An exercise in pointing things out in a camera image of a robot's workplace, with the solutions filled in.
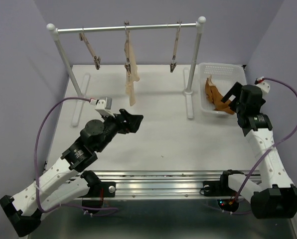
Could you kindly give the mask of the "brown underwear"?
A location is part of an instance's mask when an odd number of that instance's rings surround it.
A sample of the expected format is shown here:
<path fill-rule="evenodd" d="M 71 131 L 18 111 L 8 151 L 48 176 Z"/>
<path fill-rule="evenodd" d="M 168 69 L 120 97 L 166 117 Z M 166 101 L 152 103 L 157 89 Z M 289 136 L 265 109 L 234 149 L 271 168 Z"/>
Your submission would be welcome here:
<path fill-rule="evenodd" d="M 204 90 L 205 90 L 205 94 L 208 102 L 215 106 L 215 109 L 214 109 L 215 111 L 225 112 L 230 115 L 235 114 L 235 112 L 232 111 L 229 106 L 229 104 L 231 103 L 231 100 L 228 100 L 225 103 L 221 101 L 223 99 L 223 96 L 219 92 L 216 85 L 212 82 L 212 75 L 209 75 L 207 77 Z"/>

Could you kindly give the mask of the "wooden hanger with brown underwear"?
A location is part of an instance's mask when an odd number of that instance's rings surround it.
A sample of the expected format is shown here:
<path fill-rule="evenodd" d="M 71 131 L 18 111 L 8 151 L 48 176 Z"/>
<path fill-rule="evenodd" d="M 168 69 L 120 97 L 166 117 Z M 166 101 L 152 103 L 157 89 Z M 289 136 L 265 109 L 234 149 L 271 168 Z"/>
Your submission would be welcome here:
<path fill-rule="evenodd" d="M 176 61 L 176 53 L 177 53 L 177 47 L 178 47 L 178 41 L 179 41 L 179 33 L 181 29 L 181 24 L 182 21 L 178 21 L 177 24 L 179 24 L 179 27 L 176 29 L 176 35 L 175 35 L 175 41 L 174 41 L 174 48 L 173 48 L 173 55 L 172 55 L 172 60 L 170 63 L 170 72 L 173 73 L 176 66 L 177 66 L 177 61 Z"/>

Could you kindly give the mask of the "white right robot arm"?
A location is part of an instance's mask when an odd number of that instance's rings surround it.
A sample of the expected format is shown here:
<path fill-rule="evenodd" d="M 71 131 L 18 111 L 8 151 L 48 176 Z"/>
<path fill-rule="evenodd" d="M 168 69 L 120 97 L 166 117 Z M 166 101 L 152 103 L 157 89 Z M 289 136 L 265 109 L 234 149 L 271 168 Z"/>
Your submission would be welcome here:
<path fill-rule="evenodd" d="M 256 159 L 248 173 L 239 170 L 226 170 L 217 181 L 204 181 L 200 194 L 218 197 L 220 209 L 236 214 L 239 198 L 250 203 L 251 213 L 257 219 L 291 219 L 297 213 L 297 186 L 287 174 L 277 146 L 290 136 L 276 142 L 273 125 L 261 107 L 266 102 L 264 94 L 270 90 L 266 78 L 255 81 L 254 85 L 236 82 L 222 98 L 233 101 L 229 108 L 236 113 L 237 122 L 243 135 L 252 148 Z"/>

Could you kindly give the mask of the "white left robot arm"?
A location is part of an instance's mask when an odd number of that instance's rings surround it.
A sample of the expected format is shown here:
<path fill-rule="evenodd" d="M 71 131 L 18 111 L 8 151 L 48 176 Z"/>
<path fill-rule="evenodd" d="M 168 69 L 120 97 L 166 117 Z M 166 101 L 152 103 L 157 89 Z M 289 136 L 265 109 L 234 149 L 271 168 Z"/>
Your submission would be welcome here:
<path fill-rule="evenodd" d="M 80 136 L 56 160 L 53 166 L 21 192 L 0 199 L 0 206 L 17 235 L 25 237 L 36 230 L 41 216 L 75 198 L 88 195 L 102 197 L 107 191 L 105 183 L 91 170 L 97 153 L 112 141 L 116 134 L 136 133 L 144 116 L 132 115 L 125 109 L 108 114 L 103 120 L 86 123 Z"/>

